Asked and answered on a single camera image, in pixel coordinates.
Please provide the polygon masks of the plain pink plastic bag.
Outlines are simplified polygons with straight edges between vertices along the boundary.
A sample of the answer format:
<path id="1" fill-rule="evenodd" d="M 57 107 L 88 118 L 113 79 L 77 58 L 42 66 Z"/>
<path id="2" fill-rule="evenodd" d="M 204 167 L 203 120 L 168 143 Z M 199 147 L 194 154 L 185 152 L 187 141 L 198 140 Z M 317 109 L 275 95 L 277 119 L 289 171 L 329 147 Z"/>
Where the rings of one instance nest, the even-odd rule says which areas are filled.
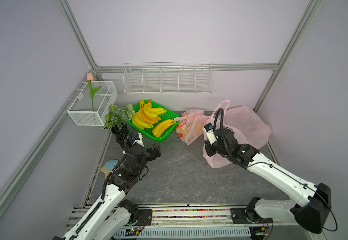
<path id="1" fill-rule="evenodd" d="M 221 102 L 209 116 L 207 124 L 211 123 L 214 131 L 223 127 L 233 131 L 239 144 L 249 144 L 257 150 L 262 148 L 272 133 L 271 128 L 249 106 L 243 105 L 228 109 L 229 104 L 229 100 Z M 208 157 L 205 145 L 203 157 L 212 168 L 222 168 L 232 164 L 220 155 Z"/>

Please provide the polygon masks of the printed pink plastic bag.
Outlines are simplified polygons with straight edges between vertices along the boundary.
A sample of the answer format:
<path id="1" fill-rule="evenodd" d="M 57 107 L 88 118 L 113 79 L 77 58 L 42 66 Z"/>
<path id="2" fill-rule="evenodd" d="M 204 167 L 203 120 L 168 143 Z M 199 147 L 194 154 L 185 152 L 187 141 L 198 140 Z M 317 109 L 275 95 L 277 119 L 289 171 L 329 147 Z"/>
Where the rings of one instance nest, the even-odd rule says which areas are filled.
<path id="1" fill-rule="evenodd" d="M 179 121 L 176 126 L 176 133 L 187 145 L 192 144 L 198 137 L 204 134 L 203 127 L 207 124 L 208 116 L 204 110 L 189 109 L 180 117 L 174 118 Z"/>

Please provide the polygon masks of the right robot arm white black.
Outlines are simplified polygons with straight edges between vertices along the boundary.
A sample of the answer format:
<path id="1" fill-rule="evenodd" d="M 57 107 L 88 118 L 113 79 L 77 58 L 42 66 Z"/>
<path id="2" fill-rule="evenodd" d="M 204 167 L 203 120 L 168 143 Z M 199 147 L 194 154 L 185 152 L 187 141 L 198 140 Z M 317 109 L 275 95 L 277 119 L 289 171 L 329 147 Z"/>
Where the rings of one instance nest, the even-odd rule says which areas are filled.
<path id="1" fill-rule="evenodd" d="M 237 218 L 249 223 L 264 219 L 295 221 L 303 229 L 320 234 L 331 211 L 331 189 L 324 183 L 313 184 L 303 180 L 272 162 L 249 144 L 239 144 L 233 131 L 215 129 L 211 124 L 203 128 L 207 136 L 205 148 L 208 156 L 220 155 L 231 163 L 267 180 L 289 199 L 270 201 L 253 198 Z"/>

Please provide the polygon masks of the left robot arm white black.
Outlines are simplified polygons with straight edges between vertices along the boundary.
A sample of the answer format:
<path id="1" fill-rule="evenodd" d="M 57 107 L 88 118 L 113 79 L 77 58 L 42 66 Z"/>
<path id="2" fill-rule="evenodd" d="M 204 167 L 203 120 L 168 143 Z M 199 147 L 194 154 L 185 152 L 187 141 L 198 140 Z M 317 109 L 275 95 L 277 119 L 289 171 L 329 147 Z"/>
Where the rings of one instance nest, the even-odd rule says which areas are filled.
<path id="1" fill-rule="evenodd" d="M 125 147 L 123 158 L 110 170 L 95 204 L 63 237 L 53 239 L 109 240 L 121 227 L 137 223 L 141 218 L 139 206 L 125 197 L 143 178 L 147 163 L 161 155 L 159 143 L 148 149 L 138 143 Z"/>

